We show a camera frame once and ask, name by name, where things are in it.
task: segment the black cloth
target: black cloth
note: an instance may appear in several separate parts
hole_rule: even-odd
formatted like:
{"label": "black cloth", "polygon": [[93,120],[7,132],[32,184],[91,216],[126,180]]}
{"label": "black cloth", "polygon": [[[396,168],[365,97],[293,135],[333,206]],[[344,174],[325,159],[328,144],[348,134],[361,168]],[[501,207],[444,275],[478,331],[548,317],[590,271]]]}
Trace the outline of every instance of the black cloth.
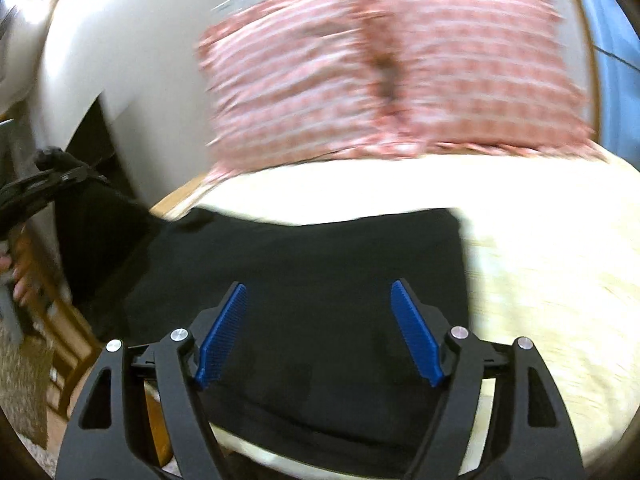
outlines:
{"label": "black cloth", "polygon": [[[132,250],[127,234],[118,268],[103,279],[105,255],[118,259],[128,218],[124,199],[100,197],[113,193],[107,189],[85,191],[86,202],[75,208],[70,199],[56,204],[59,225],[83,210],[95,219],[114,201],[120,208],[117,228],[77,220],[90,244],[63,247],[71,231],[60,239],[68,278],[74,262],[70,283],[86,283],[85,269],[99,285],[80,305],[98,337],[159,340],[216,306],[233,281],[244,283],[248,311],[238,339],[221,380],[201,395],[209,419],[301,462],[402,476],[441,391],[415,370],[390,309],[390,286],[406,278],[423,303],[469,326],[460,226],[449,211],[282,226],[199,208],[157,221],[131,205],[138,243]],[[108,237],[100,242],[102,228]]]}

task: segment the pink pillow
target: pink pillow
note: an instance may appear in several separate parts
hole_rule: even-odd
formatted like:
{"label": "pink pillow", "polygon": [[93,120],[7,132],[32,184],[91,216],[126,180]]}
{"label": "pink pillow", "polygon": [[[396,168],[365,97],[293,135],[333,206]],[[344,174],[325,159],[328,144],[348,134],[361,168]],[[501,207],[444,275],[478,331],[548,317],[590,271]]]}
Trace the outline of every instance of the pink pillow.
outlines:
{"label": "pink pillow", "polygon": [[380,97],[370,0],[270,0],[210,28],[210,181],[314,158],[415,156]]}
{"label": "pink pillow", "polygon": [[384,0],[398,109],[426,152],[596,155],[550,0]]}

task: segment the metal pin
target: metal pin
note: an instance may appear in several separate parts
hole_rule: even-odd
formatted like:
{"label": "metal pin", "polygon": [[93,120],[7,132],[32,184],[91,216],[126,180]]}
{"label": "metal pin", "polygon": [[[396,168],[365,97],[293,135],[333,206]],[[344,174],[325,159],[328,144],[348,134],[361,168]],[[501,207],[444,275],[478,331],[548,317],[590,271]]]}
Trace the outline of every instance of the metal pin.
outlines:
{"label": "metal pin", "polygon": [[122,348],[122,341],[119,339],[112,339],[107,343],[107,352],[117,352]]}
{"label": "metal pin", "polygon": [[185,328],[176,328],[173,332],[171,332],[171,339],[174,341],[184,341],[187,339],[189,335],[189,331]]}
{"label": "metal pin", "polygon": [[531,350],[533,348],[533,341],[528,337],[519,337],[518,346],[523,350]]}
{"label": "metal pin", "polygon": [[463,326],[455,326],[451,329],[451,335],[456,339],[466,339],[469,337],[469,330]]}

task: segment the yellow bedspread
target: yellow bedspread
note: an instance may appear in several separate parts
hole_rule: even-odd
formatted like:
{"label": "yellow bedspread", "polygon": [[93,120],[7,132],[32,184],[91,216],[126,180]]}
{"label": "yellow bedspread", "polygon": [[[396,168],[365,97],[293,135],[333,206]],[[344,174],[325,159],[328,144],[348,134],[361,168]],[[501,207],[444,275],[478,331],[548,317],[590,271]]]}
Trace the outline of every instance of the yellow bedspread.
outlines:
{"label": "yellow bedspread", "polygon": [[[534,341],[588,463],[619,439],[640,404],[640,173],[606,158],[316,162],[201,188],[172,215],[197,203],[309,224],[455,209],[468,250],[475,333]],[[491,398],[485,381],[463,470],[478,463]]]}

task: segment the blue textured pad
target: blue textured pad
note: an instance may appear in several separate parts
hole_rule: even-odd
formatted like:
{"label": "blue textured pad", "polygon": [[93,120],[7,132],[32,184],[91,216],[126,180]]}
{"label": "blue textured pad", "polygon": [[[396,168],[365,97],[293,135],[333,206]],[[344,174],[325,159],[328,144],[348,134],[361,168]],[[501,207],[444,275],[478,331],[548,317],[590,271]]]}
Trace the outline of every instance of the blue textured pad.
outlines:
{"label": "blue textured pad", "polygon": [[391,285],[391,310],[420,376],[438,386],[444,378],[440,348],[401,282]]}
{"label": "blue textured pad", "polygon": [[204,390],[211,381],[220,378],[222,367],[236,341],[245,311],[246,287],[239,284],[200,346],[200,359],[194,380],[201,389]]}

